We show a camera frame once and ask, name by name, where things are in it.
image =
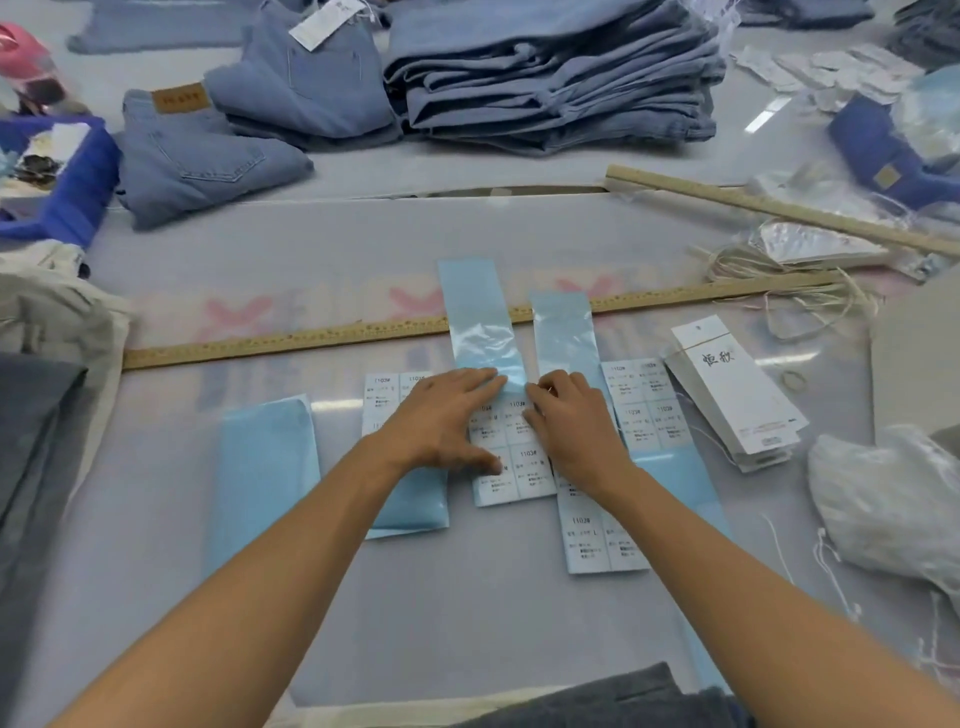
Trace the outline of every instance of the forearm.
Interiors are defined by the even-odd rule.
[[[824,608],[640,469],[604,505],[633,536],[764,728],[960,724],[933,680]]]
[[[403,475],[362,440],[50,728],[261,728]]]

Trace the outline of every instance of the pink object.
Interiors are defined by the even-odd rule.
[[[0,76],[29,81],[51,75],[50,52],[31,33],[14,23],[0,23]]]

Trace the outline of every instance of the measuring ruler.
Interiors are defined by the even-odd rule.
[[[813,209],[812,207],[784,203],[780,200],[772,200],[767,197],[748,195],[746,192],[718,187],[715,184],[703,184],[702,182],[694,182],[693,180],[684,180],[680,177],[659,175],[654,172],[646,172],[642,169],[634,169],[633,167],[624,167],[619,164],[611,164],[607,167],[607,179],[618,182],[631,182],[644,187],[650,187],[651,189],[676,192],[678,195],[695,197],[698,200],[709,200],[731,207],[749,209],[753,212],[765,212],[768,215],[773,215],[783,220],[806,223],[807,225],[812,225],[817,228],[843,232],[847,235],[854,235],[855,237],[865,237],[875,240],[878,243],[903,245],[907,248],[916,248],[917,250],[927,251],[929,253],[939,253],[941,255],[960,258],[960,242],[955,240],[946,240],[921,232],[888,228],[878,223],[868,223],[865,220],[857,220],[855,217],[836,215],[832,212],[823,212],[822,210]]]
[[[676,303],[694,303],[751,296],[757,293],[786,293],[815,285],[842,280],[834,271],[822,273],[788,273],[782,276],[744,280],[720,280],[714,283],[662,288],[638,293],[621,293],[602,299],[591,299],[593,313],[613,313],[652,308]],[[529,324],[534,320],[529,305],[510,309],[510,320],[515,324]],[[175,367],[180,364],[199,364],[221,359],[239,359],[268,353],[302,352],[308,349],[327,349],[347,344],[366,344],[372,341],[410,339],[450,330],[445,316],[425,316],[406,321],[379,321],[365,324],[358,321],[338,327],[310,328],[292,333],[267,334],[242,339],[224,339],[202,344],[179,344],[152,349],[127,349],[123,357],[125,372],[137,369]]]

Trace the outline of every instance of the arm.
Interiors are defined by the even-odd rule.
[[[467,442],[496,370],[418,382],[393,417],[121,655],[49,728],[262,728],[367,530],[421,466],[500,463]]]
[[[559,471],[620,521],[764,728],[960,725],[931,678],[729,541],[635,466],[583,375],[528,385]]]

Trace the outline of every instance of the back pocket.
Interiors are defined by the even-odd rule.
[[[363,80],[360,54],[333,37],[313,53],[303,48],[287,49],[287,81],[305,99],[328,98],[355,91]]]
[[[260,147],[242,136],[150,132],[150,139],[185,180],[240,182],[264,159]]]

